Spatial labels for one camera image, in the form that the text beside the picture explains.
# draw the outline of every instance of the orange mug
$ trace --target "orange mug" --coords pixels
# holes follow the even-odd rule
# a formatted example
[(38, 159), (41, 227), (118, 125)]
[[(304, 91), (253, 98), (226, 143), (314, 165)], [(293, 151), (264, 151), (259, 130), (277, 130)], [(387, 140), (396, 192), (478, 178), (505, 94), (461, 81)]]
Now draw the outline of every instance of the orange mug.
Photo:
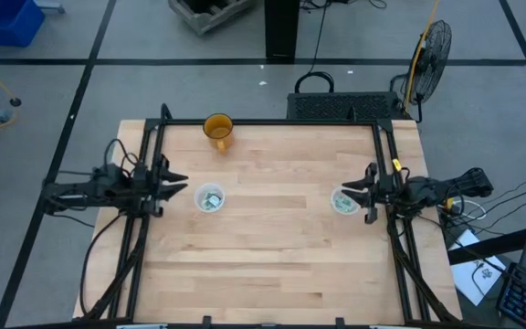
[(209, 116), (204, 125), (204, 131), (210, 143), (225, 154), (235, 141), (233, 137), (233, 120), (226, 114), (217, 113)]

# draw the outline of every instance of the wooden table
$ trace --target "wooden table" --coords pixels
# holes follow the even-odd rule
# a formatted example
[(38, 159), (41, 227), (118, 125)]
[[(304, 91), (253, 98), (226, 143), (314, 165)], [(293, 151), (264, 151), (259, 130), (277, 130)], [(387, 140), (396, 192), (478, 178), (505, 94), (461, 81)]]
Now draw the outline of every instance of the wooden table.
[[(142, 127), (143, 121), (121, 123), (128, 151), (139, 150)], [(335, 317), (347, 324), (401, 324), (384, 211), (365, 225), (363, 209), (343, 216), (330, 204), (336, 186), (362, 178), (375, 161), (371, 129), (236, 126), (234, 134), (235, 145), (221, 155), (201, 126), (166, 127), (163, 153), (172, 172), (189, 176), (189, 187), (164, 203), (163, 218), (151, 221), (134, 321), (200, 323), (211, 315), (219, 324), (334, 324)], [(401, 163), (412, 175), (426, 175), (415, 123), (394, 122), (394, 136)], [(117, 148), (113, 161), (122, 156)], [(210, 182), (225, 189), (226, 202), (205, 214), (194, 191)], [(96, 231), (115, 214), (103, 208)], [(425, 216), (437, 218), (433, 209)], [(124, 223), (109, 229), (91, 253), (88, 307), (113, 278)], [(425, 280), (459, 317), (441, 231), (424, 220), (414, 228)], [(408, 286), (418, 318), (411, 280)], [(122, 301), (128, 292), (126, 283)]]

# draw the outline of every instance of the white paper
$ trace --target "white paper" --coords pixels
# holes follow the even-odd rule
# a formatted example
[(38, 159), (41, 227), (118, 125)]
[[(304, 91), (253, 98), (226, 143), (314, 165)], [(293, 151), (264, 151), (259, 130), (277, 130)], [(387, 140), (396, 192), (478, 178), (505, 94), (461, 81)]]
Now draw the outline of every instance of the white paper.
[[(458, 238), (458, 241), (463, 246), (467, 246), (479, 242), (479, 239), (476, 238), (476, 236), (469, 230), (465, 230), (464, 233), (462, 233), (462, 235)], [(460, 246), (455, 243), (452, 245), (450, 250), (458, 248), (460, 248)], [(494, 256), (488, 257), (486, 260), (503, 270), (506, 268), (504, 264), (502, 264), (500, 260)], [(496, 271), (482, 260), (474, 260), (458, 265), (453, 265), (451, 269), (456, 288), (458, 288), (458, 290), (460, 290), (476, 306), (480, 304), (484, 296), (489, 292), (490, 288), (492, 288), (494, 283), (500, 277), (499, 271)], [(476, 287), (476, 284), (474, 284), (474, 281), (472, 280), (472, 273), (474, 271), (476, 271), (474, 274), (474, 280), (482, 292), (484, 292), (484, 294), (480, 293), (479, 289)]]

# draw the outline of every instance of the gray floor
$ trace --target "gray floor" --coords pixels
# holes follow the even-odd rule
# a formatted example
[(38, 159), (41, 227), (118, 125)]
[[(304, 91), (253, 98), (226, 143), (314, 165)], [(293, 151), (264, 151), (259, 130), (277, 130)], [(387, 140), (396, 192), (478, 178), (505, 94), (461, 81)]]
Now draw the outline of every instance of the gray floor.
[[(87, 58), (108, 0), (61, 2), (65, 15), (47, 14), (30, 47), (2, 48), (2, 56)], [(432, 1), (387, 2), (384, 11), (365, 0), (331, 7), (319, 58), (409, 58)], [(526, 38), (526, 1), (509, 0), (509, 4)], [(99, 58), (263, 58), (262, 9), (259, 5), (232, 24), (197, 37), (165, 0), (118, 0)], [(321, 12), (300, 14), (299, 58), (312, 57), (320, 18)], [(437, 18), (452, 26), (451, 58), (524, 59), (496, 0), (445, 0)], [(0, 67), (0, 79), (24, 102), (18, 122), (0, 131), (0, 301), (83, 69)], [(287, 94), (307, 69), (289, 65), (97, 66), (62, 168), (89, 170), (98, 165), (120, 120), (155, 117), (162, 102), (168, 103), (176, 118), (204, 118), (221, 111), (236, 118), (284, 118)], [(391, 76), (406, 70), (347, 65), (318, 69), (332, 74), (337, 91), (385, 90)], [(321, 80), (309, 80), (302, 89), (324, 91), (326, 86)], [(2, 91), (0, 107), (9, 107)], [(432, 176), (460, 175), (480, 166), (496, 187), (495, 195), (515, 187), (526, 180), (526, 66), (448, 67), (425, 106), (420, 131)], [(489, 225), (520, 203), (498, 208), (479, 224)], [(92, 223), (95, 215), (91, 210), (79, 217)], [(495, 226), (498, 232), (520, 228), (526, 228), (526, 207)], [(8, 325), (70, 319), (90, 238), (88, 228), (45, 218)]]

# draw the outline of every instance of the white cable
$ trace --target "white cable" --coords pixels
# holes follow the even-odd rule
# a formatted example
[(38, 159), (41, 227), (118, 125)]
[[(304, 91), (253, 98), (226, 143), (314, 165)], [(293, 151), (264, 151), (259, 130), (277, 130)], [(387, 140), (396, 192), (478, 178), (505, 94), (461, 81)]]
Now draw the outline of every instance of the white cable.
[[(456, 204), (461, 204), (462, 203), (462, 200), (459, 199), (459, 198), (455, 198), (454, 201), (452, 202), (452, 205), (456, 205)], [(481, 220), (481, 219), (484, 219), (486, 218), (486, 209), (484, 209), (483, 206), (477, 204), (476, 202), (472, 201), (472, 200), (466, 200), (464, 199), (464, 203), (468, 203), (474, 207), (477, 207), (480, 211), (482, 211), (482, 216), (471, 216), (470, 214), (473, 213), (474, 211), (476, 210), (472, 210), (472, 211), (469, 211), (467, 214), (465, 215), (462, 215), (462, 217), (465, 217), (465, 218), (470, 218), (470, 219), (476, 219), (476, 220)]]

